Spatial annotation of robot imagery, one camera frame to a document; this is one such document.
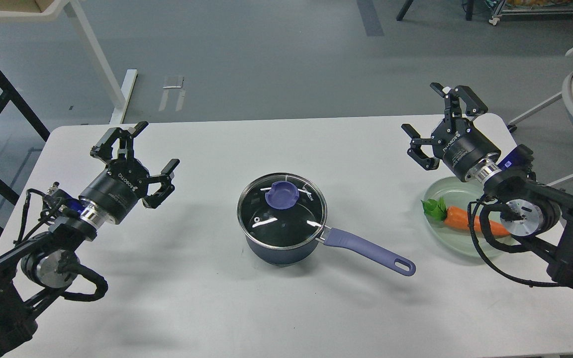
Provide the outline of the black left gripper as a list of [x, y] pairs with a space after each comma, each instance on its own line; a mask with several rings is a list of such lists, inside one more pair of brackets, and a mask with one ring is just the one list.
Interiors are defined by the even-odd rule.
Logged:
[[[91, 148], [90, 156], [105, 163], [105, 168], [79, 199], [102, 209], [112, 224], [120, 224], [141, 198], [143, 206], [155, 209], [175, 190], [172, 179], [179, 159], [168, 161], [158, 175], [148, 176], [149, 171], [134, 156], [134, 139], [148, 124], [141, 121], [127, 129], [110, 128]], [[148, 186], [157, 183], [161, 186], [148, 194]]]

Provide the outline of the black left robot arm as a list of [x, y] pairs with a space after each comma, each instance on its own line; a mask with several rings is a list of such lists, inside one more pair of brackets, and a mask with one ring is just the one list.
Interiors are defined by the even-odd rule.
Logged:
[[0, 256], [0, 357], [32, 339], [37, 317], [58, 298], [94, 302], [108, 291], [105, 278], [75, 253], [105, 223], [120, 224], [141, 201], [157, 208], [175, 189], [171, 159], [158, 175], [136, 159], [134, 139], [148, 126], [108, 129], [90, 155], [104, 170], [72, 197], [54, 183], [48, 192], [28, 189], [13, 249]]

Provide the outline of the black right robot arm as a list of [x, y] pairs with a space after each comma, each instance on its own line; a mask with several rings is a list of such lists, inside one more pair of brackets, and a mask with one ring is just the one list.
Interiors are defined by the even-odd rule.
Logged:
[[506, 278], [529, 287], [573, 289], [573, 195], [536, 181], [533, 151], [525, 145], [499, 159], [501, 151], [473, 123], [487, 106], [471, 88], [430, 86], [444, 100], [444, 118], [429, 138], [403, 124], [411, 138], [407, 153], [424, 170], [436, 170], [444, 163], [459, 181], [481, 184], [482, 195], [466, 209], [466, 228], [480, 258], [496, 269], [479, 246], [475, 217], [484, 239], [495, 249], [532, 252], [546, 261], [551, 281], [509, 274]]

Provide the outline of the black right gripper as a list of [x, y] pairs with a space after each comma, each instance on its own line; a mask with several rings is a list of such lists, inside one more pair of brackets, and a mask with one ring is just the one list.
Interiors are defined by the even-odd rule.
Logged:
[[[411, 124], [401, 129], [411, 138], [407, 154], [426, 171], [436, 170], [440, 160], [460, 181], [470, 181], [470, 172], [484, 159], [498, 160], [501, 151], [473, 121], [488, 111], [486, 104], [469, 86], [448, 88], [432, 82], [430, 88], [444, 99], [444, 119], [431, 134], [431, 139], [421, 138]], [[429, 157], [421, 147], [430, 146], [435, 157]]]

